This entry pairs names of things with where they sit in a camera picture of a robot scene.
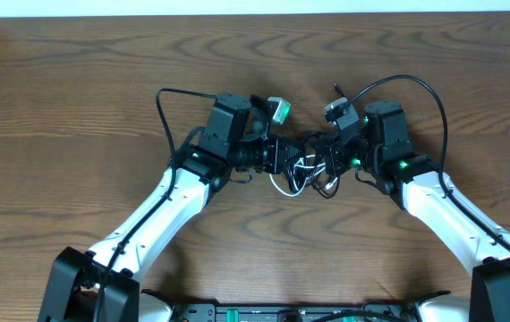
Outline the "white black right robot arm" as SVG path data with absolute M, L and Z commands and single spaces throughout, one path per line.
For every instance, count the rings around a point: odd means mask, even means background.
M 414 151 L 400 103 L 378 101 L 358 114 L 342 97 L 324 115 L 337 128 L 315 144 L 327 173 L 370 174 L 370 185 L 421 220 L 471 276 L 469 298 L 438 292 L 410 304 L 404 317 L 510 321 L 510 232 L 467 199 L 435 159 Z

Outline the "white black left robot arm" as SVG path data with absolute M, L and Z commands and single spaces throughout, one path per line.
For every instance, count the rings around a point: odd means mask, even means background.
M 168 321 L 174 309 L 141 284 L 176 233 L 223 187 L 231 173 L 279 174 L 302 157 L 296 141 L 274 135 L 290 104 L 280 97 L 221 93 L 208 123 L 181 147 L 171 147 L 162 179 L 142 204 L 85 252 L 72 247 L 55 259 L 41 321 Z

